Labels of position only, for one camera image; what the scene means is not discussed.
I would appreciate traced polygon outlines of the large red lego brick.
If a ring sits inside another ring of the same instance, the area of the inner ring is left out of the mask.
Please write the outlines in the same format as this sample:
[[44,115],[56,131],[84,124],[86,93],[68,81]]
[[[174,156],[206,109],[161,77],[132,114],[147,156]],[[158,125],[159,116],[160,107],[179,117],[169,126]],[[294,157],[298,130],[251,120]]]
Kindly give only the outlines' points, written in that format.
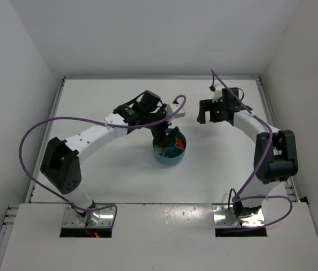
[[176,147],[185,149],[185,146],[184,146],[184,143],[183,143],[182,139],[180,139],[180,138],[176,139]]

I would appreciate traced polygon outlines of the cream lego brick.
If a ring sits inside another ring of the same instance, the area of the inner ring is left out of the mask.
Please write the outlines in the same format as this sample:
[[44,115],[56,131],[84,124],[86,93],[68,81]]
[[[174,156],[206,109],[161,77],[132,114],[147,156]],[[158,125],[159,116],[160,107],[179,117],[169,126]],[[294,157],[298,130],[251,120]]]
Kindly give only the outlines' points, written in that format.
[[154,149],[156,150],[157,153],[161,154],[163,153],[163,148],[160,147],[159,145],[154,145]]

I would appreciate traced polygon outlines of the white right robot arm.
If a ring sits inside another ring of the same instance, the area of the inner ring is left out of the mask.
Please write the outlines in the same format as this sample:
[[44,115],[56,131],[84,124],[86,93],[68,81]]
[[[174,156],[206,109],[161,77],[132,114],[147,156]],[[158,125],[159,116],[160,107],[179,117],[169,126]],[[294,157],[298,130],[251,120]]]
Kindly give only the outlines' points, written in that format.
[[280,184],[298,172],[295,135],[280,130],[257,116],[239,97],[239,88],[209,88],[211,99],[199,102],[197,122],[228,122],[241,130],[255,144],[253,171],[232,199],[236,217],[258,213],[263,200]]

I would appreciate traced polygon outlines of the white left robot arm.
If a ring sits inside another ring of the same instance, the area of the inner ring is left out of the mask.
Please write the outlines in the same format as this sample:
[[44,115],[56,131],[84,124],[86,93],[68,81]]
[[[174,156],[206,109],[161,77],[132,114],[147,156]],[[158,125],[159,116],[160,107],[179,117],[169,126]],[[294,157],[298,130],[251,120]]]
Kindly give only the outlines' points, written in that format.
[[49,140],[40,171],[71,202],[80,218],[87,217],[96,205],[81,184],[83,162],[115,139],[141,128],[151,131],[157,154],[165,158],[175,156],[180,130],[169,126],[174,118],[184,115],[184,105],[177,100],[166,104],[157,94],[146,90],[116,107],[98,124],[66,139]]

